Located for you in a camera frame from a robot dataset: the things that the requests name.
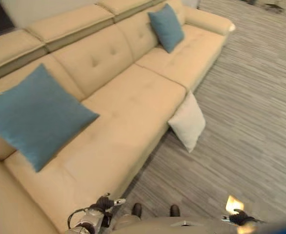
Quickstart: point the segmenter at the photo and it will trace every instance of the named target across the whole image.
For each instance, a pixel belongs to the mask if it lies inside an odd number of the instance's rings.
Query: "cream pillow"
[[[168,124],[186,147],[187,151],[191,153],[206,125],[202,111],[191,92],[187,94],[184,102],[168,121]]]

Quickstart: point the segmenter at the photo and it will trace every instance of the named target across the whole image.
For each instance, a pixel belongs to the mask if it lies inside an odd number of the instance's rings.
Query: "shoe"
[[[135,203],[133,208],[132,208],[132,213],[131,214],[141,218],[142,205],[140,203]]]
[[[177,205],[170,207],[170,217],[180,217],[180,209]]]

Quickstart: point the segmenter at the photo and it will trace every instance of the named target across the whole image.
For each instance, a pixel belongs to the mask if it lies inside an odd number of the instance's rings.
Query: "bright light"
[[[244,226],[237,227],[237,234],[249,234],[253,233],[256,228],[253,225],[245,224]]]
[[[228,211],[231,215],[237,214],[238,212],[234,211],[234,209],[244,210],[244,203],[240,202],[236,198],[229,196],[227,199],[225,210]]]

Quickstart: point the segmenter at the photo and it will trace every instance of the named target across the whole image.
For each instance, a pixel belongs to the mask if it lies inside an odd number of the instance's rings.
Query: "blue pillow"
[[[167,3],[165,7],[158,12],[148,12],[148,16],[159,41],[164,49],[170,53],[184,38],[184,33],[176,14]]]
[[[0,136],[20,150],[36,172],[98,116],[64,91],[43,64],[0,95]]]

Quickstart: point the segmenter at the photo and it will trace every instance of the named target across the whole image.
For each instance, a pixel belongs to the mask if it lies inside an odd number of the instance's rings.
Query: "beige leather sofa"
[[[166,2],[185,33],[171,54],[147,15]],[[0,233],[62,233],[75,209],[106,192],[121,196],[218,57],[230,27],[180,0],[102,0],[0,36],[0,93],[43,63],[101,115],[39,173],[0,138]]]

